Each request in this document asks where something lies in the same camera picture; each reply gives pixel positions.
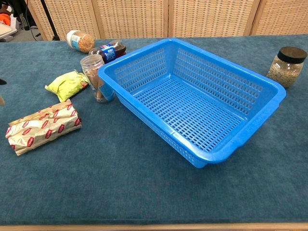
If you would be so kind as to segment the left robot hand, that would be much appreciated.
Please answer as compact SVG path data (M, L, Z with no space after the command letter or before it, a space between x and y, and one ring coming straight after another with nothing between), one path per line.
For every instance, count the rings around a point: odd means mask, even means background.
M3 79L0 79L0 85L5 85L5 84L7 84L7 82L6 82L5 80L3 80ZM0 106L3 106L3 105L5 105L5 100L4 100L4 98L0 95Z

